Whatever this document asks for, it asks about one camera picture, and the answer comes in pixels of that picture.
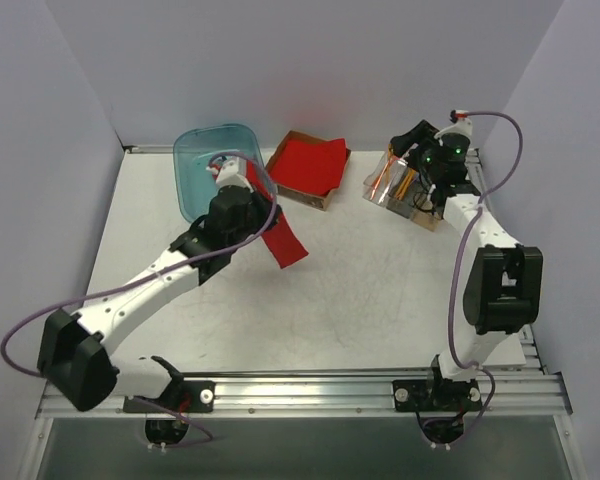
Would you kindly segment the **red paper napkin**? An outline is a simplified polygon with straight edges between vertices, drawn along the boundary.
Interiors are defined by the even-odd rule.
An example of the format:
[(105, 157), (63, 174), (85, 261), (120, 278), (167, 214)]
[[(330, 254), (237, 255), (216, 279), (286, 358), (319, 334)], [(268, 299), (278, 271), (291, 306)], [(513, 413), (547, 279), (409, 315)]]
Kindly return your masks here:
[[(251, 186), (265, 199), (264, 219), (268, 218), (271, 209), (271, 193), (260, 180), (256, 167), (248, 162), (246, 179)], [(281, 269), (289, 267), (308, 256), (309, 252), (292, 231), (280, 205), (276, 207), (274, 219), (268, 229), (261, 235), (265, 245), (273, 255)]]

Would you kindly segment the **yellow plastic spoon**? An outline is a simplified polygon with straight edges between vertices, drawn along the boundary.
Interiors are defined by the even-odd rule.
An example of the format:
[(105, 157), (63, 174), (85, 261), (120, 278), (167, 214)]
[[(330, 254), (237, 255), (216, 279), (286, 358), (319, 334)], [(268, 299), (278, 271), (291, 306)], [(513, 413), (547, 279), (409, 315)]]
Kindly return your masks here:
[(406, 175), (402, 179), (402, 181), (399, 184), (399, 187), (396, 191), (396, 194), (395, 194), (396, 200), (402, 201), (404, 199), (406, 192), (407, 192), (409, 186), (411, 185), (411, 183), (414, 181), (416, 175), (417, 175), (417, 173), (412, 169), (409, 169), (407, 171)]

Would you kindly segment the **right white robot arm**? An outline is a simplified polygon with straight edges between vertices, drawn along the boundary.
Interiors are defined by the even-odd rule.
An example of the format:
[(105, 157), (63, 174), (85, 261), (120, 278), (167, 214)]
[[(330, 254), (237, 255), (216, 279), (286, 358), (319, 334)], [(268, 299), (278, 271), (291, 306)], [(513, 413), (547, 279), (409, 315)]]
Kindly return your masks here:
[(440, 374), (423, 385), (426, 402), (445, 409), (459, 397), (457, 382), (468, 382), (501, 343), (539, 314), (543, 255), (525, 246), (499, 224), (487, 193), (469, 178), (472, 113), (455, 111), (449, 126), (426, 120), (389, 143), (421, 180), (438, 214), (460, 235), (449, 294), (446, 349), (436, 360)]

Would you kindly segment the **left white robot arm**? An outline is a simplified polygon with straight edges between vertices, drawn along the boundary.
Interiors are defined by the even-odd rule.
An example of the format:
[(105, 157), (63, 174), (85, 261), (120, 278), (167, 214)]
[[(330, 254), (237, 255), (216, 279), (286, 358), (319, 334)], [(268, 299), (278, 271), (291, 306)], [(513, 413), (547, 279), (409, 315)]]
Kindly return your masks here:
[(152, 355), (131, 371), (112, 354), (143, 322), (180, 295), (226, 267), (247, 240), (272, 230), (282, 209), (263, 193), (225, 186), (196, 219), (147, 268), (100, 302), (74, 313), (59, 308), (45, 321), (37, 368), (80, 412), (113, 391), (147, 399), (160, 411), (176, 408), (186, 395), (185, 376)]

